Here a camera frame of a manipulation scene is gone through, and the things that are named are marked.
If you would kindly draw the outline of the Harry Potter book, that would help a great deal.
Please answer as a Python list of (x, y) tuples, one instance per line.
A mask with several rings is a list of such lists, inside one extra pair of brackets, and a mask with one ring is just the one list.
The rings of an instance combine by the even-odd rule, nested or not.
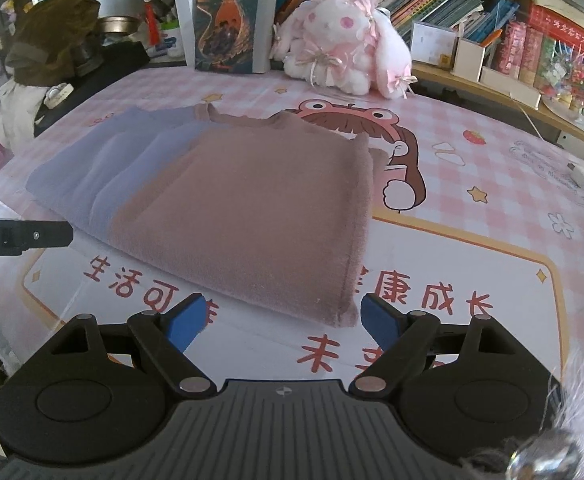
[(214, 73), (267, 73), (276, 3), (195, 0), (194, 68)]

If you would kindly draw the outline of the pink and lilac sweater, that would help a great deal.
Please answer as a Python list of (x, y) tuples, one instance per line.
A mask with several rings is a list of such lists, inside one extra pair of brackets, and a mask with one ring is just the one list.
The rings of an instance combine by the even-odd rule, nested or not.
[(366, 134), (289, 112), (132, 107), (44, 162), (26, 187), (75, 228), (177, 278), (350, 327), (386, 162)]

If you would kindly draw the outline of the pink checked cartoon tablecloth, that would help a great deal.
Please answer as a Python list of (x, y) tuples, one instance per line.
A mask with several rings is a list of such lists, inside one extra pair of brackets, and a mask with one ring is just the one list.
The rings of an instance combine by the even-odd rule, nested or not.
[[(275, 73), (139, 70), (77, 107), (1, 171), (0, 217), (46, 218), (26, 192), (30, 173), (95, 126), (133, 106), (199, 103), (265, 118), (328, 98)], [(568, 158), (502, 122), (424, 96), (366, 98), (360, 106), (415, 134), (426, 197), (393, 211), (396, 192), (381, 185), (357, 294), (378, 292), (395, 307), (449, 323), (489, 314), (554, 372), (570, 350), (584, 352), (584, 188), (569, 181)], [(192, 284), (79, 235), (66, 248), (0, 257), (0, 331), (10, 356), (24, 361), (78, 313), (118, 323), (173, 307), (191, 292)]]

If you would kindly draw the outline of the brown jacket on chair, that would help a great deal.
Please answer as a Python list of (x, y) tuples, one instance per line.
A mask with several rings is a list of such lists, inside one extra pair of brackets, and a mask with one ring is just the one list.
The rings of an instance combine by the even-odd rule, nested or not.
[(75, 76), (72, 49), (94, 31), (97, 0), (45, 0), (19, 17), (4, 64), (17, 84), (52, 87)]

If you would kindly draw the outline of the white paper desk box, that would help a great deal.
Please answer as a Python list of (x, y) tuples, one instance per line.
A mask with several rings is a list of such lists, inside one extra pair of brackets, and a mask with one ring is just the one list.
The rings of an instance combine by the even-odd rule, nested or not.
[(490, 47), (484, 47), (477, 42), (459, 39), (456, 44), (452, 75), (467, 81), (480, 81), (489, 50)]

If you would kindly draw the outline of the pink white plush bunny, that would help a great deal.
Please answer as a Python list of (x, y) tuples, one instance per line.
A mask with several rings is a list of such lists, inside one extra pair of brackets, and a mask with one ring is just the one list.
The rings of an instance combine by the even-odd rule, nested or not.
[(313, 88), (404, 98), (418, 78), (409, 48), (374, 0), (306, 0), (273, 29), (270, 57)]

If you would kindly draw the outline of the white cloth on chair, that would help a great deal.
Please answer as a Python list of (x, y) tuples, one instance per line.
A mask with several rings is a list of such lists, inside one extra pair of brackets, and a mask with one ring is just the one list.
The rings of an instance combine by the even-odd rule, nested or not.
[(35, 119), (48, 90), (13, 78), (0, 87), (0, 144), (13, 155), (35, 139)]

